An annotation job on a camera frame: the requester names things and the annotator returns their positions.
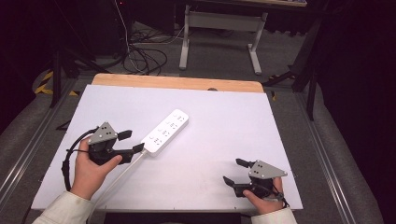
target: white stand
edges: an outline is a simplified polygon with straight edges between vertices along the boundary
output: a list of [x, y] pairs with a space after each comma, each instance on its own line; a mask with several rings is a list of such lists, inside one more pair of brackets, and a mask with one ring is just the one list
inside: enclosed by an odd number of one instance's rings
[[184, 38], [180, 55], [179, 68], [185, 70], [187, 68], [187, 58], [189, 56], [189, 29], [190, 27], [203, 27], [213, 29], [227, 29], [256, 32], [253, 44], [247, 45], [250, 59], [253, 64], [254, 73], [260, 75], [259, 59], [257, 58], [256, 48], [262, 36], [262, 29], [267, 18], [267, 13], [262, 13], [262, 17], [235, 16], [206, 12], [192, 12], [191, 6], [186, 6], [184, 16]]

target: table leg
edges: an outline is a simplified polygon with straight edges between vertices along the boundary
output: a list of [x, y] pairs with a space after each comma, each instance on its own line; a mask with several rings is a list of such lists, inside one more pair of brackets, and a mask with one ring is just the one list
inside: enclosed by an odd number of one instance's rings
[[50, 108], [53, 108], [58, 103], [59, 99], [61, 99], [61, 72], [62, 72], [62, 63], [61, 63], [61, 52], [56, 50], [53, 54], [53, 95], [52, 102], [50, 103]]
[[186, 10], [184, 12], [184, 36], [183, 36], [183, 46], [181, 47], [180, 64], [178, 68], [181, 70], [186, 70], [187, 68], [187, 58], [189, 56], [189, 18], [190, 18], [190, 7], [186, 5]]
[[254, 73], [256, 75], [261, 75], [262, 74], [262, 69], [260, 68], [260, 63], [259, 59], [257, 58], [257, 53], [256, 53], [256, 48], [259, 45], [260, 38], [262, 37], [262, 30], [264, 29], [264, 24], [267, 19], [267, 13], [262, 13], [262, 19], [259, 21], [259, 24], [257, 26], [257, 31], [256, 31], [256, 36], [254, 38], [253, 44], [248, 44], [248, 52], [250, 54], [250, 59], [253, 64], [254, 68]]

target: wooden table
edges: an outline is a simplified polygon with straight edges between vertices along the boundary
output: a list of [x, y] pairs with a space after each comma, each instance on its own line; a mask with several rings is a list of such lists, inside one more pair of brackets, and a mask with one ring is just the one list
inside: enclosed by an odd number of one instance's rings
[[147, 87], [185, 90], [246, 91], [263, 92], [262, 84], [256, 81], [192, 78], [192, 77], [151, 77], [137, 75], [97, 74], [93, 85]]

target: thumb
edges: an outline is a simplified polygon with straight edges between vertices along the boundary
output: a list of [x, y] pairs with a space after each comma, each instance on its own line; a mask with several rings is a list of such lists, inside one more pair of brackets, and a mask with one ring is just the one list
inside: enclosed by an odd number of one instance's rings
[[118, 155], [113, 157], [110, 161], [106, 162], [105, 164], [102, 165], [104, 171], [106, 174], [110, 173], [116, 166], [122, 161], [122, 156]]
[[256, 207], [260, 204], [260, 202], [262, 202], [262, 200], [250, 190], [245, 189], [243, 193], [245, 197], [247, 197], [248, 200]]
[[282, 179], [279, 176], [274, 178], [273, 184], [276, 191], [283, 193]]

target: finger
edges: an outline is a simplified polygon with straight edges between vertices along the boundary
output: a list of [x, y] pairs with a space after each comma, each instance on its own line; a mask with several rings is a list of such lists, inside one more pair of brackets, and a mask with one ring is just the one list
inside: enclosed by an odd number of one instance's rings
[[77, 159], [79, 158], [80, 160], [89, 160], [90, 156], [88, 155], [88, 140], [90, 138], [84, 138], [79, 142], [79, 146], [78, 146], [78, 153], [77, 153]]
[[257, 197], [253, 192], [251, 192], [250, 190], [245, 189], [244, 190], [244, 195], [245, 197], [248, 198], [248, 200], [256, 207], [258, 207], [260, 205], [260, 203], [262, 202], [262, 199], [260, 199], [259, 197]]
[[90, 140], [90, 137], [86, 137], [86, 138], [82, 139], [82, 140], [79, 142], [78, 150], [81, 150], [81, 151], [88, 151], [88, 148], [89, 148], [89, 146], [88, 146], [88, 140]]
[[122, 160], [122, 156], [118, 155], [113, 157], [110, 161], [106, 162], [102, 165], [102, 169], [106, 172], [106, 174], [110, 173]]
[[273, 179], [273, 184], [274, 184], [274, 187], [276, 188], [276, 190], [277, 190], [278, 192], [282, 192], [282, 193], [283, 193], [282, 178], [280, 178], [280, 177], [275, 177], [275, 178]]

